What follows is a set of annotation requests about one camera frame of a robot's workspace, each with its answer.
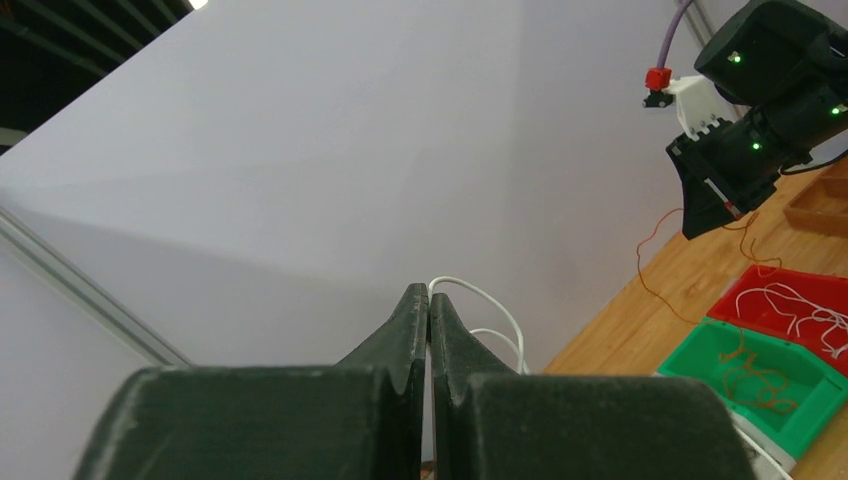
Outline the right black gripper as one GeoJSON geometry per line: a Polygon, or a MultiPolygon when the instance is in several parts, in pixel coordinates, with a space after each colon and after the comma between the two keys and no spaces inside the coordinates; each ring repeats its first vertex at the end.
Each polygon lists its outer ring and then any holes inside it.
{"type": "Polygon", "coordinates": [[[811,150],[810,100],[757,106],[697,142],[678,136],[666,153],[681,180],[683,236],[695,239],[756,210],[780,175],[812,161],[811,150]]]}

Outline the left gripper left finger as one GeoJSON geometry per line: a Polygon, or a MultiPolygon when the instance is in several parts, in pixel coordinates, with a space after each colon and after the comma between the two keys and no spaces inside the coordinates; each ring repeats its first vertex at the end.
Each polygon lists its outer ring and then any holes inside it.
{"type": "Polygon", "coordinates": [[[428,292],[333,365],[151,367],[95,425],[79,479],[415,479],[428,292]]]}

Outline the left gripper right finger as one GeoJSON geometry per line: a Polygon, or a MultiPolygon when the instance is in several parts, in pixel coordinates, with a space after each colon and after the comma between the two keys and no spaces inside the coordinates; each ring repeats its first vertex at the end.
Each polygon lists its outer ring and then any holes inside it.
{"type": "Polygon", "coordinates": [[[440,479],[750,479],[717,395],[685,377],[521,375],[448,296],[429,307],[440,479]]]}

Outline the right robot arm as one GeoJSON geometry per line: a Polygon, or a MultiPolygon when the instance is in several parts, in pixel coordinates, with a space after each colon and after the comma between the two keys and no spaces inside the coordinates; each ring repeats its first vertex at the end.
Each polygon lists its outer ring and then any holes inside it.
{"type": "Polygon", "coordinates": [[[847,130],[847,32],[799,1],[750,1],[670,83],[682,134],[666,148],[694,239],[759,208],[779,177],[830,166],[847,130]]]}

